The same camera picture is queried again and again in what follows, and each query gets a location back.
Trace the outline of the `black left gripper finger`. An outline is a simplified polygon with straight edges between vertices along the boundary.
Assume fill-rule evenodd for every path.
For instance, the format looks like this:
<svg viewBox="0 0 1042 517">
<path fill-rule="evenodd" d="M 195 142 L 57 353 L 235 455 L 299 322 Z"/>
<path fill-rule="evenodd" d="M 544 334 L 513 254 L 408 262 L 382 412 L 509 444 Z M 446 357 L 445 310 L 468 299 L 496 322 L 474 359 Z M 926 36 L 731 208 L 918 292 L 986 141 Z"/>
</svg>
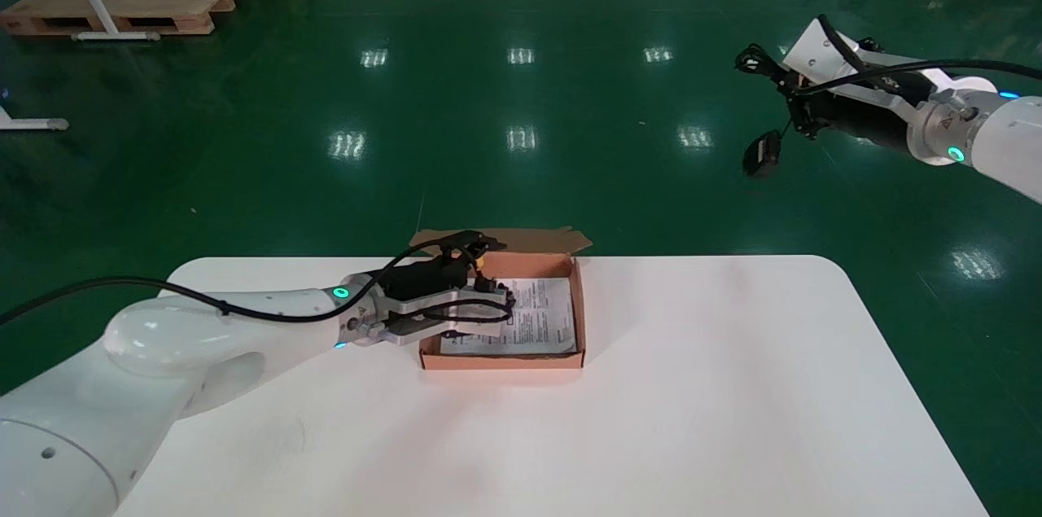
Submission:
<svg viewBox="0 0 1042 517">
<path fill-rule="evenodd" d="M 510 286 L 499 279 L 477 279 L 476 291 L 483 295 L 483 300 L 499 303 L 503 309 L 512 309 L 516 303 L 516 296 Z"/>
<path fill-rule="evenodd" d="M 457 253 L 477 260 L 487 252 L 503 251 L 506 243 L 477 230 L 462 230 L 448 233 L 440 239 L 440 252 L 443 254 Z"/>
</svg>

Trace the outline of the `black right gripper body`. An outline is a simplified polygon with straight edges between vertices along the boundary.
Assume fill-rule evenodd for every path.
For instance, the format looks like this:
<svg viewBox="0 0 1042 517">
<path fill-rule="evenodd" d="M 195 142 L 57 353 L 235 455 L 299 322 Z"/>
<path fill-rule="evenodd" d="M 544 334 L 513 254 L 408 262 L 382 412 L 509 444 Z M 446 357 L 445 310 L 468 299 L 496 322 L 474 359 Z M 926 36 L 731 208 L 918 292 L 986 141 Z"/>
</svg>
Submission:
<svg viewBox="0 0 1042 517">
<path fill-rule="evenodd" d="M 926 79 L 923 76 L 886 76 L 888 88 L 896 90 L 909 105 L 926 100 Z M 863 103 L 835 93 L 814 95 L 814 121 L 822 128 L 842 134 L 867 139 L 874 145 L 896 152 L 907 152 L 908 125 L 896 113 Z"/>
</svg>

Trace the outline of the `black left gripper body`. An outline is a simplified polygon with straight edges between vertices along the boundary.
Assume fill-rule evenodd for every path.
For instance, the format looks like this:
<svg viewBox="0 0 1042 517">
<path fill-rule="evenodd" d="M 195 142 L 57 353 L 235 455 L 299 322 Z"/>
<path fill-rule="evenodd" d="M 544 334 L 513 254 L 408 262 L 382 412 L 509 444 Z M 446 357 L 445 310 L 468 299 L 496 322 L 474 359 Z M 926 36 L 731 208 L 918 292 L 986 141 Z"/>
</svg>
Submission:
<svg viewBox="0 0 1042 517">
<path fill-rule="evenodd" d="M 387 298 L 411 301 L 464 287 L 470 271 L 464 257 L 440 255 L 391 269 L 379 287 Z"/>
</svg>

